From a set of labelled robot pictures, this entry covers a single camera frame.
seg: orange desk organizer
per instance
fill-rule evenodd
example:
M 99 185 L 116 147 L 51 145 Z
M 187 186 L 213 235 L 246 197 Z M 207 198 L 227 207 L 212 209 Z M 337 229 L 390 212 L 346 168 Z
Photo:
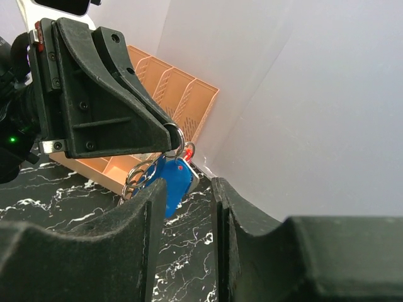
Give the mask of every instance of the orange desk organizer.
M 196 142 L 219 90 L 133 46 L 127 49 L 137 77 L 149 94 L 181 127 L 186 141 Z M 50 158 L 121 194 L 127 173 L 141 161 L 156 156 L 137 154 L 74 160 L 61 152 Z

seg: marble table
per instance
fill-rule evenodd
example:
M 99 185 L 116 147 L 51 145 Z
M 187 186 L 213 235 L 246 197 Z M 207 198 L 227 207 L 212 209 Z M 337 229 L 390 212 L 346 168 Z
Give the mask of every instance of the marble table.
M 153 301 L 217 301 L 211 187 L 209 179 L 201 173 L 200 177 L 198 188 L 165 221 Z M 17 179 L 0 185 L 0 197 L 0 220 L 30 221 L 53 231 L 102 215 L 119 200 L 46 156 L 37 165 L 24 164 Z

